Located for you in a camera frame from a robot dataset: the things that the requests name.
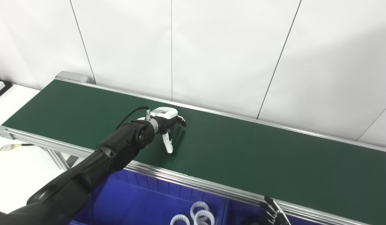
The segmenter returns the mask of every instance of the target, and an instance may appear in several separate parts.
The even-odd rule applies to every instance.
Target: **wall panel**
[[[41,87],[62,70],[93,79],[69,1],[0,0],[0,15]]]
[[[256,118],[298,4],[172,1],[173,100]]]
[[[0,16],[0,79],[40,88]]]
[[[96,82],[171,98],[170,0],[73,0]]]
[[[298,11],[259,119],[356,140],[386,108],[386,1]]]

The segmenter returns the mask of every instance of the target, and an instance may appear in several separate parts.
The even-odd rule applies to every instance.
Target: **blue bin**
[[[264,209],[259,206],[249,205],[246,203],[229,200],[225,207],[226,216],[223,220],[223,225],[241,225],[250,219],[258,219]],[[288,217],[292,225],[319,225],[314,222]]]
[[[73,223],[167,225],[177,214],[190,218],[190,208],[196,201],[206,202],[216,218],[216,225],[223,224],[227,199],[122,170],[111,175],[100,191],[95,192],[92,202]]]

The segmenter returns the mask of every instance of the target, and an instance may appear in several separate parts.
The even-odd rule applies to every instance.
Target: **white plastic ring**
[[[196,215],[194,216],[194,219],[193,219],[193,223],[194,225],[204,225],[204,224],[207,224],[206,222],[204,221],[198,221],[198,218],[199,217],[202,217],[202,216],[206,216],[208,219],[210,219],[210,222],[211,222],[211,225],[215,225],[216,223],[216,220],[214,218],[214,215],[210,212],[210,211],[207,211],[207,210],[200,210],[196,213]]]
[[[187,218],[187,216],[182,215],[182,214],[178,214],[178,215],[174,216],[174,217],[172,218],[172,220],[170,220],[170,224],[169,224],[169,225],[173,225],[177,220],[182,220],[182,221],[184,221],[187,225],[190,225],[189,218]]]
[[[204,208],[207,211],[210,211],[210,207],[207,205],[207,203],[205,203],[203,201],[197,201],[197,202],[193,203],[192,207],[190,208],[190,217],[193,219],[193,221],[194,221],[194,217],[195,217],[194,209],[199,208],[199,207]],[[199,219],[197,219],[197,221],[206,221],[207,219],[208,219],[208,217],[204,216],[204,217],[200,217]]]

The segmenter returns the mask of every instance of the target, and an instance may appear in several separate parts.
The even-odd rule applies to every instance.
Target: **black robotic arm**
[[[73,168],[32,195],[27,205],[0,216],[0,225],[67,225],[86,205],[93,190],[129,164],[156,133],[185,122],[182,117],[150,116],[123,124]]]

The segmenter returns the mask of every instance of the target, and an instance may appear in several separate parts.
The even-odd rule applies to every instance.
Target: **wire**
[[[123,124],[123,122],[125,122],[125,120],[128,118],[128,117],[130,117],[132,114],[134,114],[135,113],[135,111],[137,111],[137,110],[141,110],[141,109],[150,109],[148,106],[141,106],[141,107],[139,107],[139,108],[136,108],[135,110],[133,110],[133,111],[131,111],[119,124],[118,124],[118,126],[117,126],[117,128],[115,128],[115,130],[114,131],[116,131],[118,128],[120,128],[121,126],[122,126],[122,124]]]

